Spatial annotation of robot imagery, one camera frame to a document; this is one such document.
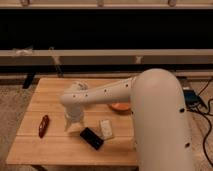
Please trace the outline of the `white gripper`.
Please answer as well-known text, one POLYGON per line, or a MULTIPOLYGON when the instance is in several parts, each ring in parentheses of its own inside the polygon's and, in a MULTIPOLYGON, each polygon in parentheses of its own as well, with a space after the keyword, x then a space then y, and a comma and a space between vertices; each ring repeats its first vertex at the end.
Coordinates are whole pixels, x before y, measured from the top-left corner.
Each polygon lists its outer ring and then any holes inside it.
POLYGON ((81 105, 66 107, 65 118, 67 122, 64 131, 67 131, 72 123, 77 123, 80 128, 85 128, 84 121, 82 121, 84 118, 84 110, 81 105))

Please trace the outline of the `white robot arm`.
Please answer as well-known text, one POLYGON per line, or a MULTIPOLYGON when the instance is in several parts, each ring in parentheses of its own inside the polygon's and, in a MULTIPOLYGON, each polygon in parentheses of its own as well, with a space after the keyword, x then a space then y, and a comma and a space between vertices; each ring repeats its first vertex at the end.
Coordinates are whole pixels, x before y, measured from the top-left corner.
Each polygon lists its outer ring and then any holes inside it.
POLYGON ((66 89, 60 97, 66 117, 82 118, 86 104, 131 104, 139 171, 195 171, 184 93, 179 80, 164 69, 103 86, 66 89))

